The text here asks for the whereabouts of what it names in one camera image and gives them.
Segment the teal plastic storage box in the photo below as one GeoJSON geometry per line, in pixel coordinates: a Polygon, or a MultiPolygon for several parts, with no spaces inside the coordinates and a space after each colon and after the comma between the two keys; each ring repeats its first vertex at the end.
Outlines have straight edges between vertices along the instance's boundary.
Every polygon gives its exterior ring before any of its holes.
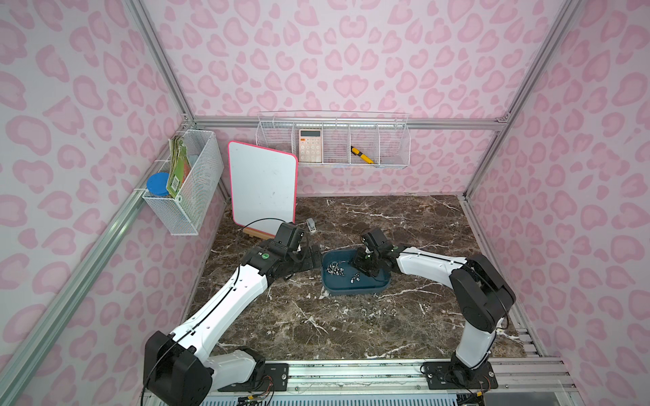
{"type": "Polygon", "coordinates": [[[352,267],[352,258],[356,249],[352,250],[333,250],[325,253],[322,257],[322,284],[324,289],[331,295],[360,295],[360,294],[379,294],[389,287],[391,281],[390,272],[380,272],[377,277],[368,277],[352,267]],[[327,273],[326,268],[331,262],[346,262],[345,276],[337,277],[327,273]],[[355,283],[350,282],[350,278],[359,272],[361,280],[355,283]]]}

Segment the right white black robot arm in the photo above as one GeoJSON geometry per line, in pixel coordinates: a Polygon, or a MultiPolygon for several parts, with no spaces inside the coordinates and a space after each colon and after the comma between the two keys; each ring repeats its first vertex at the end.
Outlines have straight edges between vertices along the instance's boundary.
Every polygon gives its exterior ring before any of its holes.
{"type": "Polygon", "coordinates": [[[451,369],[466,373],[481,368],[489,359],[496,330],[516,302],[516,294],[492,262],[483,254],[452,257],[395,245],[379,228],[361,236],[353,266],[365,273],[380,271],[423,277],[450,288],[465,318],[460,343],[451,358],[451,369]]]}

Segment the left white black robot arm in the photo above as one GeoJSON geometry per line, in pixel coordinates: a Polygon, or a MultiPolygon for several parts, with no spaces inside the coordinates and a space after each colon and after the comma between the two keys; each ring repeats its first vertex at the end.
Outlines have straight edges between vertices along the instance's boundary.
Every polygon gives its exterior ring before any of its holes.
{"type": "Polygon", "coordinates": [[[147,340],[143,388],[167,405],[199,405],[218,389],[256,391],[272,378],[265,358],[238,348],[212,358],[220,338],[248,305],[278,279],[320,268],[318,245],[304,250],[296,243],[265,240],[240,260],[233,276],[201,309],[171,333],[155,332],[147,340]]]}

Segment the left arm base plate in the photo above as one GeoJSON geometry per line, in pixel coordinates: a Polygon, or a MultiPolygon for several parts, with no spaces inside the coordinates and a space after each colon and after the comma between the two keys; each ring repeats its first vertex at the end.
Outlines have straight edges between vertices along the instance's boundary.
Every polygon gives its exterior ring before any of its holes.
{"type": "Polygon", "coordinates": [[[289,364],[264,363],[255,367],[247,381],[222,387],[218,389],[218,392],[264,392],[269,387],[271,387],[271,391],[285,392],[288,379],[289,364]]]}

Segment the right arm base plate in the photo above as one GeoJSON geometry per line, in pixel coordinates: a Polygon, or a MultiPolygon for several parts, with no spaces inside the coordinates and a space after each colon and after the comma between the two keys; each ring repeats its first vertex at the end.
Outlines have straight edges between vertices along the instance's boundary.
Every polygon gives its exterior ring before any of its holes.
{"type": "Polygon", "coordinates": [[[460,361],[431,361],[420,366],[430,390],[488,391],[499,383],[492,365],[485,361],[476,369],[469,369],[460,361]]]}

